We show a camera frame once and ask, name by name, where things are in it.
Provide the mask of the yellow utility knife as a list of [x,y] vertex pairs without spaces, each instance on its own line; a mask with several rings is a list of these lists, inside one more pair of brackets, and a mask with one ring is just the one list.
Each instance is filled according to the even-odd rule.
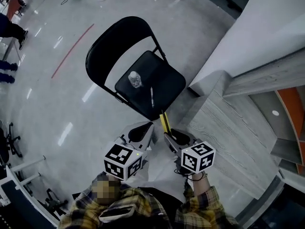
[[161,110],[160,121],[161,121],[164,132],[167,133],[168,135],[172,135],[167,114],[163,110]]

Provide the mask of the white-edged smartphone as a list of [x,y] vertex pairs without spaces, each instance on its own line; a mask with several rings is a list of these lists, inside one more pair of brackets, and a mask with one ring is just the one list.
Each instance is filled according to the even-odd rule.
[[125,206],[122,208],[112,208],[104,211],[99,215],[99,220],[102,223],[109,223],[118,219],[131,217],[135,212],[134,206]]

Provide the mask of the black folding chair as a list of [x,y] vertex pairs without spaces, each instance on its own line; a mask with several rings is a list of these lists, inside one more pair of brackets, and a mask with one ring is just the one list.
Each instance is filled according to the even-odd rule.
[[[105,82],[114,65],[132,46],[148,37],[155,43],[154,50],[145,51],[117,81],[115,90],[109,89]],[[109,27],[89,49],[85,67],[95,84],[150,121],[158,119],[161,110],[166,111],[186,86],[183,75],[168,63],[149,24],[136,16],[122,18]],[[140,75],[143,87],[131,85],[131,71]]]

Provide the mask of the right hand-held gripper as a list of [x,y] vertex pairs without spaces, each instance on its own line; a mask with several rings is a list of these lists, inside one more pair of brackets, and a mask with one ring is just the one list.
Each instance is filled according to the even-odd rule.
[[180,155],[178,171],[183,175],[199,174],[213,166],[216,150],[206,141],[194,144],[196,138],[191,133],[180,129],[171,129],[172,137],[164,133],[164,140],[169,149]]

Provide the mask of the white metal table frame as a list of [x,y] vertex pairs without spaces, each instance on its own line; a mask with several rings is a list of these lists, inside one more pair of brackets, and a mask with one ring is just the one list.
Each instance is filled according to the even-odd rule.
[[0,180],[0,189],[3,190],[9,204],[12,204],[34,229],[56,229],[57,222],[49,218],[47,210],[24,188],[24,185],[40,177],[40,173],[36,173],[24,181],[19,181],[15,173],[45,159],[45,156],[42,156],[12,168],[6,166],[7,177]]

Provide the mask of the black wristband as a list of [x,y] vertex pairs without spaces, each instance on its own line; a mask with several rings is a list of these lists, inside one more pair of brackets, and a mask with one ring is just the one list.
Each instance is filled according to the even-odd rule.
[[204,171],[202,171],[202,172],[200,172],[200,173],[198,173],[198,174],[196,174],[196,173],[193,173],[192,174],[192,181],[193,182],[197,182],[197,181],[200,181],[200,180],[202,180],[202,179],[205,179],[207,177],[207,174],[204,172]]

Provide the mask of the person's torso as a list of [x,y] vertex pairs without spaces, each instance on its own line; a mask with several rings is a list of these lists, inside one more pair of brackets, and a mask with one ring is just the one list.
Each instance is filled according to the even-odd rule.
[[[139,189],[150,194],[160,202],[169,218],[172,229],[186,229],[181,222],[175,221],[177,212],[182,212],[183,206],[185,204],[188,206],[189,204],[189,198],[186,195],[186,191],[183,193],[185,202],[182,203],[174,196],[162,192],[156,188],[139,187]],[[145,222],[147,222],[147,225],[145,225],[143,229],[170,229],[170,227],[166,225],[165,221],[162,221],[161,219],[147,219]]]

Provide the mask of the black flat tool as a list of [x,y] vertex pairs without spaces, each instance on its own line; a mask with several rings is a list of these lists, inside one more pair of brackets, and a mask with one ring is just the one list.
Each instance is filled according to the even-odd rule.
[[243,9],[238,4],[236,4],[233,0],[226,0],[226,1],[227,1],[228,8],[235,10],[239,13],[243,12]]

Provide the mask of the clear plastic water bottle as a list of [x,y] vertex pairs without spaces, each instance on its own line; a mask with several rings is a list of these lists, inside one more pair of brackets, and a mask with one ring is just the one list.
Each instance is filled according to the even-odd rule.
[[141,77],[136,71],[131,71],[128,79],[134,88],[143,87]]

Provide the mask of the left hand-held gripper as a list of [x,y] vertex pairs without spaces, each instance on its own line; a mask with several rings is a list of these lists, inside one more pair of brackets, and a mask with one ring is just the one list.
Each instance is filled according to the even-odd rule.
[[153,132],[154,125],[150,121],[126,126],[120,137],[126,142],[139,142],[138,150],[131,144],[109,142],[103,158],[104,171],[121,181],[127,181],[134,176],[144,166],[143,162],[147,158],[146,149],[150,145]]

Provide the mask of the grey framed glass door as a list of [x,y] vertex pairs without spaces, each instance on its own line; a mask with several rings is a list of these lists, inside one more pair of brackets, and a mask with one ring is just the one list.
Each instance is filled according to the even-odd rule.
[[235,219],[243,229],[305,229],[305,193],[276,176]]

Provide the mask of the person's legs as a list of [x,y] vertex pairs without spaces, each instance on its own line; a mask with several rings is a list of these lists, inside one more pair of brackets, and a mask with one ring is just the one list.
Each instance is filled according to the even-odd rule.
[[185,178],[174,172],[176,155],[169,151],[147,152],[148,161],[126,184],[131,187],[152,187],[185,202]]

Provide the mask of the person's right forearm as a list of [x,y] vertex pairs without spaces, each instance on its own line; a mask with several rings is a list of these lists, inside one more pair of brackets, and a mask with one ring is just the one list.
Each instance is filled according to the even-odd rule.
[[225,212],[208,176],[193,182],[193,188],[187,185],[185,191],[189,204],[183,206],[182,212],[177,212],[175,221],[186,229],[241,229],[235,218]]

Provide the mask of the black office chair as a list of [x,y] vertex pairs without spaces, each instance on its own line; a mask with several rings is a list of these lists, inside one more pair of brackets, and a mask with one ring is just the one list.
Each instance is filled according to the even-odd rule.
[[9,160],[9,150],[12,155],[17,155],[19,158],[22,158],[22,154],[17,151],[14,145],[16,140],[20,140],[20,136],[12,137],[12,127],[13,122],[9,124],[9,132],[5,135],[0,124],[0,157],[4,163],[7,163]]

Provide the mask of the grey wooden shelf hutch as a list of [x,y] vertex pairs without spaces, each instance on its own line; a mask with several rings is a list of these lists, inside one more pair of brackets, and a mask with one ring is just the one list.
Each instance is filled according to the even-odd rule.
[[273,129],[279,167],[305,177],[305,47],[233,78],[224,96],[238,95],[250,96]]

